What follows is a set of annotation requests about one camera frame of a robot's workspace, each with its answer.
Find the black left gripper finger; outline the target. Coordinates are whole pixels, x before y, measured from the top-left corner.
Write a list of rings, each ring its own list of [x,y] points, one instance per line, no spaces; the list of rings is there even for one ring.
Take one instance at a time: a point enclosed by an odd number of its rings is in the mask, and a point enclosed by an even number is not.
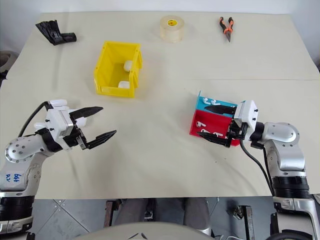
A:
[[[92,106],[80,109],[71,109],[68,111],[68,113],[76,121],[77,125],[85,125],[87,122],[87,117],[92,116],[103,109],[104,108],[100,106]]]
[[[109,131],[109,132],[106,132],[106,133],[103,133],[103,134],[97,136],[92,141],[87,141],[86,137],[82,134],[82,135],[80,135],[80,147],[82,150],[93,149],[93,148],[98,147],[98,146],[104,144],[105,142],[107,142],[116,133],[117,133],[116,130]]]

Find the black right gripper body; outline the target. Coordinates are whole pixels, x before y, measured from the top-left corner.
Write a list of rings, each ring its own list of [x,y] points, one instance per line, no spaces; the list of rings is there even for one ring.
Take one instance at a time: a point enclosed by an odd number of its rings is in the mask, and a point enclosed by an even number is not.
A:
[[[232,146],[232,140],[244,140],[249,128],[247,122],[241,122],[240,126],[232,118],[226,132],[226,147],[230,148]]]

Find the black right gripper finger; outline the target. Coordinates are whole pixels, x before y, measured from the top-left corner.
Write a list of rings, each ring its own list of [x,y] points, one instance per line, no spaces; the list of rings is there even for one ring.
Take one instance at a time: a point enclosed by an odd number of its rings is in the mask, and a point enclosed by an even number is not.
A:
[[[236,106],[225,106],[225,105],[207,105],[205,110],[219,115],[234,115],[236,112]]]
[[[222,138],[216,134],[208,133],[208,132],[197,132],[197,134],[211,143],[219,144],[226,148],[229,148],[231,146],[231,141],[232,141],[231,138],[228,138],[228,137]]]

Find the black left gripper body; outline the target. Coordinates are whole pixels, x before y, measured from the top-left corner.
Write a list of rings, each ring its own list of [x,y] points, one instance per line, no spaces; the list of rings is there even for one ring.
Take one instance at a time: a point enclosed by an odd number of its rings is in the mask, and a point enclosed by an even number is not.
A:
[[[84,127],[87,123],[87,119],[85,117],[80,117],[75,120],[75,124],[69,135],[63,138],[64,142],[71,148],[77,145],[80,146],[82,150],[85,150],[86,147],[86,137],[81,130],[81,127]]]

